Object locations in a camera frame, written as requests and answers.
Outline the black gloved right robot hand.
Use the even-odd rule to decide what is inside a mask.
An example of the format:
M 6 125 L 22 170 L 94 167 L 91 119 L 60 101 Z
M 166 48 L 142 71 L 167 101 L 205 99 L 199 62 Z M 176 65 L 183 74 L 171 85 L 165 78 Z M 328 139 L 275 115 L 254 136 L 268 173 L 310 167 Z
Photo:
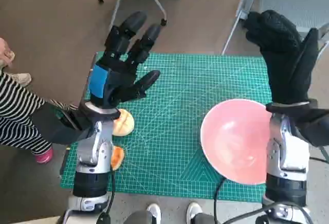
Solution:
M 244 28 L 246 39 L 259 46 L 265 60 L 272 101 L 280 104 L 308 101 L 319 54 L 319 30 L 310 29 L 302 39 L 296 26 L 273 10 L 249 13 Z

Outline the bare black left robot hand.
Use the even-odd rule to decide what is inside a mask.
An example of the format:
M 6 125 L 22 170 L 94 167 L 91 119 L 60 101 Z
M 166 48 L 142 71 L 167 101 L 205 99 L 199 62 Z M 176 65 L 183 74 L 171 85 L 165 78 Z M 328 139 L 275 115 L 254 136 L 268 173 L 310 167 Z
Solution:
M 130 41 L 143 26 L 147 16 L 141 11 L 131 14 L 120 26 L 113 26 L 105 41 L 102 57 L 94 64 L 89 81 L 90 102 L 102 109 L 119 103 L 142 99 L 159 78 L 152 70 L 137 79 L 138 65 L 144 63 L 158 38 L 161 26 L 152 24 L 131 46 Z

